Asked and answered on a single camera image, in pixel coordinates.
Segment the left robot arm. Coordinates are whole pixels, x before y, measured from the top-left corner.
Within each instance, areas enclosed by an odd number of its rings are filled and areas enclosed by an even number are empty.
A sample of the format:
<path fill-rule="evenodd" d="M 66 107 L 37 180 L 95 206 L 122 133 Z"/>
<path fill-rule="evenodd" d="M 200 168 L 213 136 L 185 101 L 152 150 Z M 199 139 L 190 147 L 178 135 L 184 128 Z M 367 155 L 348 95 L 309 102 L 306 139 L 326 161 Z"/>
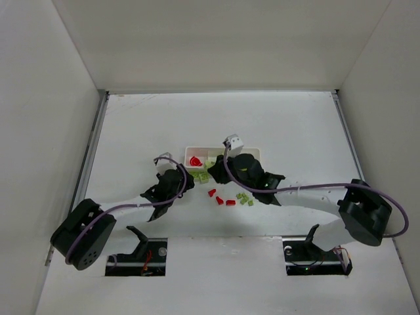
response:
<path fill-rule="evenodd" d="M 61 253 L 66 264 L 82 271 L 101 256 L 117 218 L 142 211 L 146 222 L 164 214 L 177 198 L 193 189 L 194 177 L 184 166 L 157 175 L 158 183 L 139 195 L 138 199 L 117 204 L 104 211 L 92 199 L 82 200 L 51 236 L 51 245 Z"/>

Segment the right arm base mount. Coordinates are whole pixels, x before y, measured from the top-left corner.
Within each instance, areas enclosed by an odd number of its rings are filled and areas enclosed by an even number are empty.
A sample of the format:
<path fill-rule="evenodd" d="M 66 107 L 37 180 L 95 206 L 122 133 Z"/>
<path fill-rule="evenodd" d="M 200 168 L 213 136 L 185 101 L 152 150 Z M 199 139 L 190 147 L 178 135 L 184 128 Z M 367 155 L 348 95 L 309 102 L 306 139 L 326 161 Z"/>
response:
<path fill-rule="evenodd" d="M 347 249 L 338 246 L 323 251 L 312 243 L 319 227 L 313 226 L 304 237 L 283 238 L 285 270 L 288 276 L 349 276 L 353 269 Z"/>

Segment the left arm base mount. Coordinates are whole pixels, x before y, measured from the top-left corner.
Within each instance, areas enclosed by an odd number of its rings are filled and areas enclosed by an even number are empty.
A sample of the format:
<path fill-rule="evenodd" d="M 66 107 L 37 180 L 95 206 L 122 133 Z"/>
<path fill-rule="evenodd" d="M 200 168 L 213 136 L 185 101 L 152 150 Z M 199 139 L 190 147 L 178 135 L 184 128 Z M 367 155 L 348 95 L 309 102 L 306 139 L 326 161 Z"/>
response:
<path fill-rule="evenodd" d="M 107 277 L 160 277 L 165 276 L 167 238 L 149 238 L 134 226 L 126 229 L 136 235 L 137 246 L 132 253 L 109 255 L 105 273 Z"/>

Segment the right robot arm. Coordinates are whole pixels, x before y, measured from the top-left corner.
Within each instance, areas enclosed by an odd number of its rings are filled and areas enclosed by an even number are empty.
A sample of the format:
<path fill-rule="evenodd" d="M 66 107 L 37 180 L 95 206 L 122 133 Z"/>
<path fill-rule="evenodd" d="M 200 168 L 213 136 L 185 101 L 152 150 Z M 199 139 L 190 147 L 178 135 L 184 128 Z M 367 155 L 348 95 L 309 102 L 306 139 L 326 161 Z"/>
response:
<path fill-rule="evenodd" d="M 322 251 L 354 241 L 379 246 L 392 213 L 389 203 L 362 180 L 306 186 L 266 172 L 251 154 L 219 155 L 208 171 L 216 183 L 235 182 L 265 205 L 297 206 L 336 216 L 330 223 L 315 224 L 306 236 L 306 242 Z"/>

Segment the light green 2x3 lego brick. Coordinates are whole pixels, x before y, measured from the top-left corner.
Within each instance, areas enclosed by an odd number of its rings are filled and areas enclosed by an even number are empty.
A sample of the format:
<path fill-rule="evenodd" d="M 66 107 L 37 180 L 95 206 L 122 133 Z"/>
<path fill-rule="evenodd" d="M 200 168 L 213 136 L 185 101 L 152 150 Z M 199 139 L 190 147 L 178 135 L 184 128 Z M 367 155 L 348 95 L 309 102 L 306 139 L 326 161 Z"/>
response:
<path fill-rule="evenodd" d="M 200 172 L 192 171 L 190 174 L 193 176 L 194 180 L 200 179 Z"/>

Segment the light green 2x2 lego brick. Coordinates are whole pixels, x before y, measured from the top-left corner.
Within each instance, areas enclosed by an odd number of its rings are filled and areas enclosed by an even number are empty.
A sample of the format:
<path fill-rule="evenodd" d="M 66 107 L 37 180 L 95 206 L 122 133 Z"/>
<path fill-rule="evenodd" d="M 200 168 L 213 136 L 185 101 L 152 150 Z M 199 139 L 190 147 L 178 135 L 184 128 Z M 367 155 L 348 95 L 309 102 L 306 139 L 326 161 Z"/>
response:
<path fill-rule="evenodd" d="M 205 161 L 204 167 L 205 167 L 205 169 L 209 169 L 212 166 L 214 166 L 215 163 L 216 163 L 215 159 L 208 159 L 208 160 Z"/>
<path fill-rule="evenodd" d="M 199 181 L 202 184 L 209 182 L 209 174 L 208 173 L 200 173 L 199 174 Z"/>

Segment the red transparent curved lego piece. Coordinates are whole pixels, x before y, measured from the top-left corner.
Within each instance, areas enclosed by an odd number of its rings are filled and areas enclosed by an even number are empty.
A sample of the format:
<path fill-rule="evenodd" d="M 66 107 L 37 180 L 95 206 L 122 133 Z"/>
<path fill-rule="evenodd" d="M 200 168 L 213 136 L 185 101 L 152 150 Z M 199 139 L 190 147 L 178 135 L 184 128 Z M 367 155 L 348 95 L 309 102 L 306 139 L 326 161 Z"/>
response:
<path fill-rule="evenodd" d="M 201 160 L 196 157 L 196 156 L 192 156 L 190 158 L 190 165 L 193 167 L 201 167 L 203 165 L 203 163 L 201 162 Z"/>

